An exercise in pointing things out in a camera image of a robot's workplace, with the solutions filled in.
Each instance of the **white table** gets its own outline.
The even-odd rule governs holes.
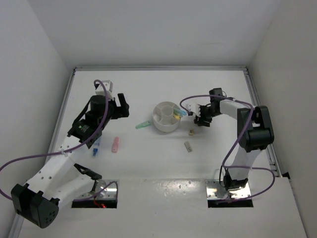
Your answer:
[[[113,237],[113,238],[305,238],[305,232],[286,178],[278,178],[267,193],[254,198],[254,208],[208,208],[204,180],[218,176],[219,167],[236,139],[236,121],[214,118],[211,127],[197,127],[183,118],[173,133],[153,126],[135,129],[149,120],[156,104],[179,101],[187,96],[208,94],[221,87],[228,96],[251,102],[243,70],[120,70],[76,71],[67,92],[64,112],[56,126],[55,149],[73,120],[94,94],[95,79],[113,81],[115,94],[123,92],[130,117],[111,120],[103,131],[97,157],[89,151],[78,162],[103,175],[119,179],[117,209],[60,210],[46,229],[23,222],[19,238]],[[206,104],[209,98],[196,99]],[[189,136],[189,129],[195,130]],[[116,154],[110,148],[119,136]],[[193,152],[188,153],[184,142]],[[228,160],[230,164],[236,151]],[[269,168],[262,152],[257,167]],[[65,181],[76,176],[73,169]],[[252,171],[251,193],[263,190],[271,174]]]

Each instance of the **metal frame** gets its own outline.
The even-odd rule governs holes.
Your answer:
[[[57,118],[56,126],[54,129],[53,137],[51,140],[51,144],[48,150],[48,153],[52,152],[55,145],[56,145],[56,139],[57,135],[59,133],[60,129],[60,124],[61,120],[63,118],[64,112],[65,112],[65,107],[67,104],[68,96],[70,93],[71,85],[73,83],[74,76],[77,71],[138,71],[138,70],[232,70],[232,71],[243,71],[246,82],[249,88],[249,92],[251,95],[251,100],[254,105],[259,105],[260,100],[256,91],[256,88],[254,86],[254,83],[251,79],[250,73],[248,69],[245,66],[79,66],[74,68],[72,71],[68,85],[66,88],[65,96],[59,111],[59,115]],[[281,177],[282,173],[279,167],[278,160],[276,158],[276,153],[274,150],[273,145],[269,145],[267,148],[267,155],[269,159],[270,165],[273,165],[276,167],[276,175],[278,177]],[[14,221],[12,223],[12,227],[9,233],[8,238],[18,238],[20,231],[22,229],[22,224],[23,224],[23,217],[18,216],[17,214],[14,217]]]

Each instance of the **white wall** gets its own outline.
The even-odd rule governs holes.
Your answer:
[[[26,0],[0,7],[0,164],[48,150],[70,73]],[[44,159],[12,164],[0,173],[10,194]],[[0,237],[8,235],[12,202],[0,196]]]
[[[250,67],[309,237],[317,237],[317,1],[283,0]]]
[[[28,0],[69,68],[246,65],[280,0]]]

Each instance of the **pink marker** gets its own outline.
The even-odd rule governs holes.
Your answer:
[[[112,151],[113,153],[117,153],[118,147],[119,147],[119,141],[120,141],[120,138],[119,138],[119,137],[115,137],[115,138],[114,138],[114,141],[113,141],[113,144],[112,144],[112,149],[111,149],[111,151]]]

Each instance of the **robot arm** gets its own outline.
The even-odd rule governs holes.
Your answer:
[[[107,89],[108,111],[100,131],[86,145],[73,151],[64,152],[86,141],[100,126],[105,114],[106,96],[102,87],[97,85],[95,88],[97,95],[90,98],[83,111],[74,120],[72,128],[58,149],[61,154],[51,157],[36,175],[23,186],[17,184],[11,191],[16,213],[40,228],[45,228],[54,221],[59,208],[81,194],[94,190],[96,182],[102,176],[76,162],[102,135],[102,130],[110,119],[129,116],[129,105],[125,102],[124,95],[118,94],[121,104],[118,107],[112,96],[112,82],[103,81],[102,83]],[[60,181],[72,166],[81,175],[60,186]]]
[[[215,88],[209,91],[210,95],[223,97],[222,89]],[[237,136],[241,133],[247,122],[250,108],[232,100],[223,98],[212,98],[210,104],[202,106],[187,104],[186,108],[195,116],[194,123],[198,126],[210,126],[213,117],[221,114],[228,115],[237,120]],[[260,152],[274,141],[273,128],[266,106],[255,107],[252,120],[244,132],[238,152],[232,166],[252,167]],[[223,178],[226,190],[234,190],[245,187],[248,182],[250,169],[229,168]]]

